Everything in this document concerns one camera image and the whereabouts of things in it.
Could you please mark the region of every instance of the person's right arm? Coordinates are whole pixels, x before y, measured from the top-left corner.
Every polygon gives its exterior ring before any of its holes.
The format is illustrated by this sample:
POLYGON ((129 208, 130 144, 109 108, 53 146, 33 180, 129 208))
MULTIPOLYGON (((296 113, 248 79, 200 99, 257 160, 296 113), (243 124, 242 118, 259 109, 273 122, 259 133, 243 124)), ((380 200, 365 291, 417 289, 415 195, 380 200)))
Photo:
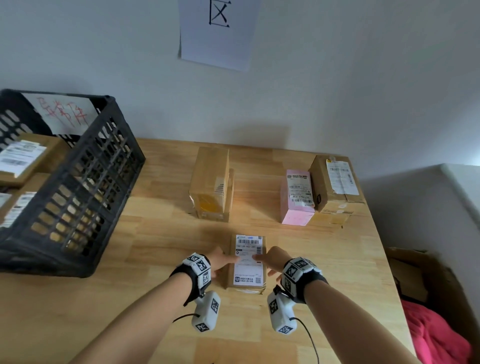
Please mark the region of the person's right arm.
MULTIPOLYGON (((266 255, 254 255, 281 272, 292 258, 278 246, 266 255)), ((305 286, 305 302, 342 364, 418 364, 420 361, 372 315, 325 282, 305 286)))

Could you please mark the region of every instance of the wall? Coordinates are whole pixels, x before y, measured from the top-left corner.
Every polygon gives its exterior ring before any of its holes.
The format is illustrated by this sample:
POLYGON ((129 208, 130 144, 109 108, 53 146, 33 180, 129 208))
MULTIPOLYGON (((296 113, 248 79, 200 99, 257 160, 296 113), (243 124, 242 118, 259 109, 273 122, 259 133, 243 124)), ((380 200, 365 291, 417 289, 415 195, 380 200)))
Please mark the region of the wall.
POLYGON ((469 213, 479 184, 478 180, 468 182, 478 175, 480 167, 451 165, 449 169, 447 173, 454 182, 440 167, 425 172, 429 177, 423 180, 430 182, 429 187, 389 211, 377 222, 377 228, 387 246, 427 249, 438 254, 455 273, 480 323, 480 224, 478 213, 469 213), (466 198, 468 191, 473 192, 470 198, 466 198))
POLYGON ((175 0, 3 0, 0 87, 110 94, 139 137, 351 156, 377 217, 480 164, 479 1, 263 0, 248 73, 178 60, 175 0))

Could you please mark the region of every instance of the person's right hand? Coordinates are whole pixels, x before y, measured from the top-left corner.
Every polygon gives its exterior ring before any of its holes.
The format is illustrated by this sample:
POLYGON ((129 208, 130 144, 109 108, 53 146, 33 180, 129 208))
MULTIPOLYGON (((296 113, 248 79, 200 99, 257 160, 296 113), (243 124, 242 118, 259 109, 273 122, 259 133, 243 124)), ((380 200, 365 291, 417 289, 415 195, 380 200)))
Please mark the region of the person's right hand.
MULTIPOLYGON (((267 254, 252 255, 252 259, 256 260, 257 262, 267 264, 267 267, 271 269, 268 272, 268 276, 270 277, 277 272, 282 273, 285 264, 292 259, 292 257, 282 248, 278 246, 272 246, 267 254)), ((277 282, 280 281, 281 278, 282 275, 280 274, 276 278, 277 282)))

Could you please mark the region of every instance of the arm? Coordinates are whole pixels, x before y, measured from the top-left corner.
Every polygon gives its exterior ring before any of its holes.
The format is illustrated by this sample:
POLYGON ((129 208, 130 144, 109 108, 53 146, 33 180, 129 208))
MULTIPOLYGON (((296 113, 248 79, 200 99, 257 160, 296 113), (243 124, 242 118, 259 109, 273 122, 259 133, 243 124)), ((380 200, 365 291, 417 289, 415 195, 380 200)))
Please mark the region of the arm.
MULTIPOLYGON (((266 255, 254 255, 269 268, 269 276, 281 272, 292 257, 278 246, 266 255)), ((305 286, 305 301, 342 364, 418 364, 418 359, 373 316, 322 281, 305 286)))
MULTIPOLYGON (((217 247, 207 254, 215 270, 237 258, 217 247)), ((177 273, 132 303, 70 364, 147 363, 192 290, 192 279, 177 273)))

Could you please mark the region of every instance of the black cable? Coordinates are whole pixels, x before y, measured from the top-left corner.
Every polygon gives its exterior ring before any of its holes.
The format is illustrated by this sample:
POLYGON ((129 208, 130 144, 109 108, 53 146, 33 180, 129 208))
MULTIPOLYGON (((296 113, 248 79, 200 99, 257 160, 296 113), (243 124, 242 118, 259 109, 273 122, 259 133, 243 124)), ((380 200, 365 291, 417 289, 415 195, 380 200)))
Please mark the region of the black cable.
POLYGON ((175 320, 172 321, 172 323, 174 323, 174 322, 177 321, 177 320, 180 320, 181 318, 187 317, 187 316, 197 316, 197 317, 200 317, 199 314, 186 314, 186 315, 177 317, 175 320))
POLYGON ((313 342, 312 336, 310 335, 310 332, 308 331, 307 327, 306 327, 305 324, 304 324, 299 318, 297 318, 297 317, 291 317, 291 318, 290 318, 290 321, 291 321, 291 320, 297 320, 297 321, 299 321, 299 322, 303 325, 303 327, 305 328, 305 330, 307 330, 307 334, 308 334, 310 340, 312 341, 313 349, 315 350, 315 354, 317 355, 317 363, 320 364, 320 358, 318 357, 317 348, 315 347, 315 344, 314 344, 314 342, 313 342))

